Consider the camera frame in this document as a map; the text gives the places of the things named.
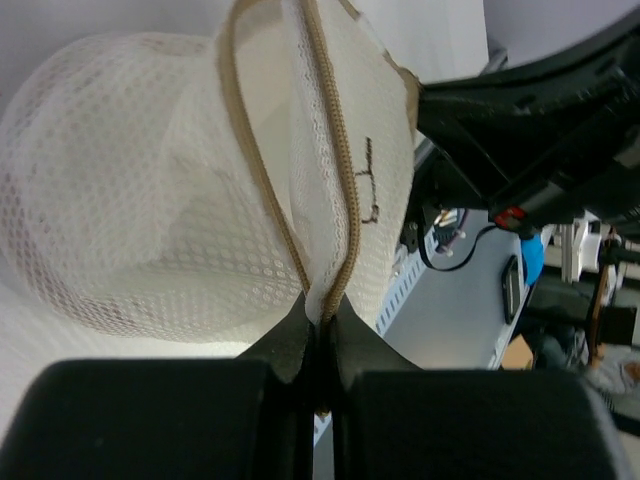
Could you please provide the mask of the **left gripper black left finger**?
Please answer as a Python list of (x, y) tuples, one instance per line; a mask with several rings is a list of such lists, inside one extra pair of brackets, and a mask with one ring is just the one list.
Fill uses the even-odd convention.
[(47, 367), (9, 429), (13, 479), (308, 479), (314, 329), (297, 300), (234, 359)]

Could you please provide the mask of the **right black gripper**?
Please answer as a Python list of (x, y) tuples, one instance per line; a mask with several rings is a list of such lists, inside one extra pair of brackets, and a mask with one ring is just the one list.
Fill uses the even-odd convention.
[(563, 51), (428, 85), (419, 130), (511, 231), (588, 210), (639, 232), (639, 10)]

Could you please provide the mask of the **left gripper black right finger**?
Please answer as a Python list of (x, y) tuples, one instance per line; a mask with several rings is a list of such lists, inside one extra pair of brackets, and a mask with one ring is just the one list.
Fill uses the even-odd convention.
[(601, 397), (558, 371), (424, 370), (343, 301), (325, 330), (339, 479), (629, 479)]

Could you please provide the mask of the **round white mesh laundry bag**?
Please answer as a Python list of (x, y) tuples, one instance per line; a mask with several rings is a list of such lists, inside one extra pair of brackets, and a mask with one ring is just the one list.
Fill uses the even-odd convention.
[(98, 331), (252, 342), (303, 299), (381, 310), (419, 85), (346, 1), (237, 1), (211, 36), (79, 39), (1, 120), (1, 251)]

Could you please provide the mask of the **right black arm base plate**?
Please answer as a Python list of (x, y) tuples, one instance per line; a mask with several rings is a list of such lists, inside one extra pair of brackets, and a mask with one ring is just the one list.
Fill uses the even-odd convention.
[(409, 253), (420, 241), (443, 209), (483, 209), (481, 198), (448, 162), (422, 166), (414, 176), (400, 243)]

